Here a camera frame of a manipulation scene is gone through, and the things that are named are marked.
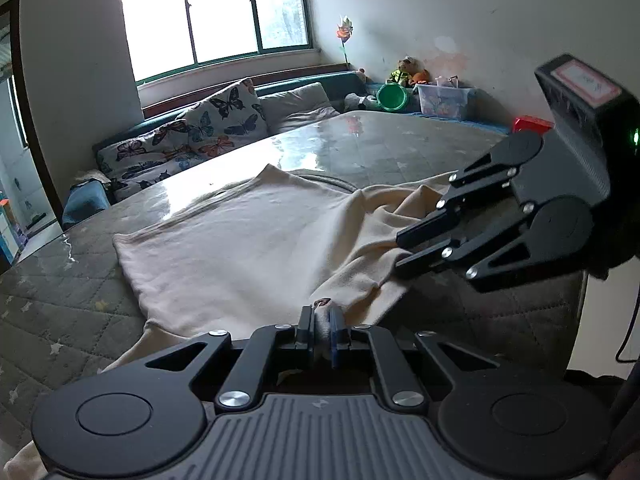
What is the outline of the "clear plastic storage box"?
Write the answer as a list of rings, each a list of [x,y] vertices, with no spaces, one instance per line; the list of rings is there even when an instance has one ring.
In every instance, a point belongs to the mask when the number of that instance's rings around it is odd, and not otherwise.
[[[475,89],[472,87],[419,84],[418,96],[422,114],[465,120],[471,116],[475,101]]]

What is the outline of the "blue toy shelf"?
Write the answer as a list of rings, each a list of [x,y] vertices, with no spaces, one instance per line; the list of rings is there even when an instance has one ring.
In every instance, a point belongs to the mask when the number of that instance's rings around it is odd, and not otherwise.
[[[4,266],[13,266],[24,249],[22,231],[14,217],[10,201],[2,198],[1,202],[1,260]]]

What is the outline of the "red plastic stool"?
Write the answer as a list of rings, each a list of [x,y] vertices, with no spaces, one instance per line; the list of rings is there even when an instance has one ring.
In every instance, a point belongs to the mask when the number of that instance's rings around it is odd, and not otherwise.
[[[522,115],[514,118],[512,132],[533,131],[544,134],[554,127],[553,122],[530,115]]]

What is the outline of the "beige cushion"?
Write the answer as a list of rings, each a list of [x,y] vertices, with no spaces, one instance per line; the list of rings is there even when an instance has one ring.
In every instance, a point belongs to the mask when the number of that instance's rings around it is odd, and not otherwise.
[[[338,116],[320,82],[261,96],[269,133],[285,133]]]

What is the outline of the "cream sweater garment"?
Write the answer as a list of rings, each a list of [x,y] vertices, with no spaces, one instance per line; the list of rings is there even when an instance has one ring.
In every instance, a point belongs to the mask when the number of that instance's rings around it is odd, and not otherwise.
[[[267,166],[254,179],[113,238],[144,318],[108,354],[119,367],[210,330],[236,339],[339,307],[350,324],[378,322],[405,295],[393,277],[397,233],[435,208],[445,176],[346,193]]]

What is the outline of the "butterfly pillow upright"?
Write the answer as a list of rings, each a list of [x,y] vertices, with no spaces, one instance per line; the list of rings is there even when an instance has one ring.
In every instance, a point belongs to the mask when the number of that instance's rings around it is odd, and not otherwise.
[[[207,158],[265,139],[266,115],[250,78],[208,96],[185,112],[192,151]]]

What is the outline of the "butterfly pillow lying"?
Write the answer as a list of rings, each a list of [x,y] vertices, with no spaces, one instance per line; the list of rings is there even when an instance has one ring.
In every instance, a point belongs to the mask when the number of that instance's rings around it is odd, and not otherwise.
[[[186,123],[175,120],[142,136],[101,148],[96,153],[96,161],[111,182],[114,200],[121,202],[204,162],[190,147],[189,140]]]

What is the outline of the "window with green frame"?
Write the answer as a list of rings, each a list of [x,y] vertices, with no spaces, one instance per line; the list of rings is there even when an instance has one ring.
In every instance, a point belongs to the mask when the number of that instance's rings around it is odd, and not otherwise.
[[[122,12],[137,84],[311,46],[305,0],[122,0]]]

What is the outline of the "green plastic bucket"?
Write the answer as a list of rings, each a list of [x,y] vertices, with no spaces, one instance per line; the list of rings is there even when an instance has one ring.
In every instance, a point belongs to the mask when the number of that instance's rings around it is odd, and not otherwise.
[[[382,84],[376,92],[378,105],[386,112],[401,112],[409,101],[409,95],[404,87],[396,82]]]

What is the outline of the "plush toy bear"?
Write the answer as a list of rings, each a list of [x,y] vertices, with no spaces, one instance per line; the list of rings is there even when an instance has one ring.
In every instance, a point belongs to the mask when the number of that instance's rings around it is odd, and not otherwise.
[[[406,56],[398,61],[396,70],[386,79],[388,84],[399,84],[401,87],[413,88],[417,84],[428,84],[431,76],[415,58]]]

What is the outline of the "colourful pinwheel toy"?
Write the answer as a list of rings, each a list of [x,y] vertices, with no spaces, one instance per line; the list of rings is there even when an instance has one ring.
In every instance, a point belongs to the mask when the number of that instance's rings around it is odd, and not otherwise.
[[[347,41],[352,38],[352,21],[348,16],[342,16],[337,24],[336,36],[341,41],[341,51],[346,66],[349,66],[348,55],[346,51]]]

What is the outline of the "grey quilted star table cover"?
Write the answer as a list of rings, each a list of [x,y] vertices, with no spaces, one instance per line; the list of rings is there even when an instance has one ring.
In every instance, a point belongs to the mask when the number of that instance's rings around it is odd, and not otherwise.
[[[434,330],[536,368],[570,360],[582,273],[480,294],[393,267],[450,171],[501,141],[460,122],[352,112],[238,148],[80,222],[1,278],[1,441],[51,391],[208,330],[235,339],[329,298],[350,324]]]

